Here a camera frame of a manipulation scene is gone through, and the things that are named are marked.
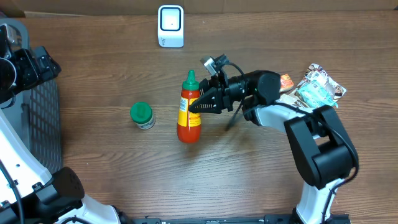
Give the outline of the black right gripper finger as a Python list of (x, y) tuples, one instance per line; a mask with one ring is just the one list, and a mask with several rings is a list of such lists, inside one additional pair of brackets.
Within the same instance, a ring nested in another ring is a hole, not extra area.
[(213, 113), (221, 114), (223, 110), (222, 92), (215, 87), (211, 87), (195, 100), (188, 108), (192, 113)]
[(199, 83), (200, 96), (204, 95), (210, 88), (217, 87), (217, 86), (218, 86), (217, 78), (211, 78), (209, 80), (207, 80), (206, 78), (203, 79)]

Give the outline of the green cap hot sauce bottle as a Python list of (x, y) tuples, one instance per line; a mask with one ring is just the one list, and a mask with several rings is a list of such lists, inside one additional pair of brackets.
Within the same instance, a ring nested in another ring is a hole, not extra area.
[(177, 119), (177, 136), (181, 142), (195, 143), (201, 136), (200, 113), (189, 111), (191, 104), (200, 97), (199, 83), (195, 78), (195, 71), (188, 72), (186, 80), (182, 83), (180, 106)]

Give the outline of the small orange box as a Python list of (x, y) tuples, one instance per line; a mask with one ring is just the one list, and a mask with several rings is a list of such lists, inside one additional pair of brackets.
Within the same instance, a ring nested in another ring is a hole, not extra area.
[(287, 73), (280, 76), (280, 93), (290, 91), (293, 87), (294, 83)]

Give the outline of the clear snack bag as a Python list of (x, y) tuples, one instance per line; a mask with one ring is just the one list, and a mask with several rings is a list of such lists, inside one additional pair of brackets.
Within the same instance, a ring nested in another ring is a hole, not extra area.
[(298, 83), (296, 88), (289, 94), (282, 94), (279, 98), (279, 102), (301, 108), (311, 108), (297, 93), (297, 88), (309, 81), (317, 81), (321, 84), (321, 86), (330, 93), (330, 96), (336, 103), (346, 93), (346, 88), (335, 82), (323, 67), (319, 64), (311, 63), (304, 75), (304, 78)]

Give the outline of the green cap white jar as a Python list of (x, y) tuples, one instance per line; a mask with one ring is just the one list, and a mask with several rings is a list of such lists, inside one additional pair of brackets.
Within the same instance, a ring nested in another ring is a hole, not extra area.
[(130, 109), (131, 119), (139, 129), (150, 129), (155, 125), (155, 116), (152, 108), (146, 102), (137, 102)]

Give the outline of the teal wipes pack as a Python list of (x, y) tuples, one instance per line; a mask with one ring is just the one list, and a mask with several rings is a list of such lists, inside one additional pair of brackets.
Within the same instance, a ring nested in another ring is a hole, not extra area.
[(297, 88), (297, 93), (311, 108), (319, 108), (325, 105), (338, 107), (338, 104), (317, 81), (309, 81)]

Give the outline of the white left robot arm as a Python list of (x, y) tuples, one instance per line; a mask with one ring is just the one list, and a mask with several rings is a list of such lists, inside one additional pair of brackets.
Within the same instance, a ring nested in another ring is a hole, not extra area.
[(30, 46), (24, 24), (1, 20), (1, 222), (130, 223), (63, 165), (60, 71), (44, 47)]

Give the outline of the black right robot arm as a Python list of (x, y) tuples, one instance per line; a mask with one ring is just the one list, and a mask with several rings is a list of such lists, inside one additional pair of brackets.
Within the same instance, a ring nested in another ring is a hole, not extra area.
[(199, 84), (192, 113), (232, 111), (243, 104), (243, 116), (258, 126), (287, 135), (296, 168), (304, 181), (301, 199), (291, 215), (266, 215), (265, 223), (349, 223), (347, 215), (330, 212), (338, 188), (359, 171), (359, 157), (335, 109), (299, 108), (279, 101), (280, 75), (256, 70), (227, 78), (223, 71)]

